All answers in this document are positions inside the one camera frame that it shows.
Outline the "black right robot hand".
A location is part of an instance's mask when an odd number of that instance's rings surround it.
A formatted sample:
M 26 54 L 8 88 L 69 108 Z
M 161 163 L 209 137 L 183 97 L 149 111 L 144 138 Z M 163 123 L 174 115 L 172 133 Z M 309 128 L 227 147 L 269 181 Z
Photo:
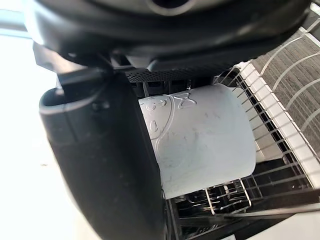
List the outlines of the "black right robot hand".
M 39 113 L 76 205 L 104 240 L 169 240 L 168 200 L 250 175 L 240 100 L 213 78 L 278 47 L 309 0 L 28 0 Z

